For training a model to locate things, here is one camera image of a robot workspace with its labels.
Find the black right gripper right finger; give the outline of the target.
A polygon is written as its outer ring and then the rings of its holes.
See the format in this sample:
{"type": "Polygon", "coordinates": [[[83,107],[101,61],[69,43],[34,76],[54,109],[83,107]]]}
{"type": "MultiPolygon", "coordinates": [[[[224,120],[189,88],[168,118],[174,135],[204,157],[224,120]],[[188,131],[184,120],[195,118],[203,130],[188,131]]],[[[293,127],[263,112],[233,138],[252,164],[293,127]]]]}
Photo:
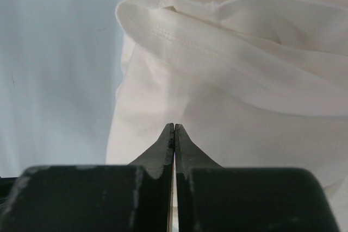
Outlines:
{"type": "Polygon", "coordinates": [[[222,167],[185,128],[174,132],[180,231],[338,231],[319,182],[302,168],[222,167]]]}

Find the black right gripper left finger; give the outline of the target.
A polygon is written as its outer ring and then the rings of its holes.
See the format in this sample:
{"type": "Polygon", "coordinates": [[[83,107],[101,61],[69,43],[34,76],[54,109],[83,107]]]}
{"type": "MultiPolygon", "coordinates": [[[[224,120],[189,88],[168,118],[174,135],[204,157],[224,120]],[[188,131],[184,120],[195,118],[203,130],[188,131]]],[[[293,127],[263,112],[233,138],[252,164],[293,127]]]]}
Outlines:
{"type": "Polygon", "coordinates": [[[127,165],[34,166],[14,182],[1,231],[171,231],[174,125],[127,165]]]}

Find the white floral print t-shirt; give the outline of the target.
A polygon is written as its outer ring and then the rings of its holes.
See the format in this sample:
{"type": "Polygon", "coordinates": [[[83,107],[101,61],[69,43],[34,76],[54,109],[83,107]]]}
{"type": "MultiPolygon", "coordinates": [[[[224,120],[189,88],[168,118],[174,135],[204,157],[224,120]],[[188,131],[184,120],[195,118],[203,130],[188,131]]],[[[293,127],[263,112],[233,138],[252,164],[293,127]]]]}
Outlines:
{"type": "Polygon", "coordinates": [[[302,167],[347,231],[347,0],[123,0],[106,162],[167,123],[223,166],[302,167]]]}

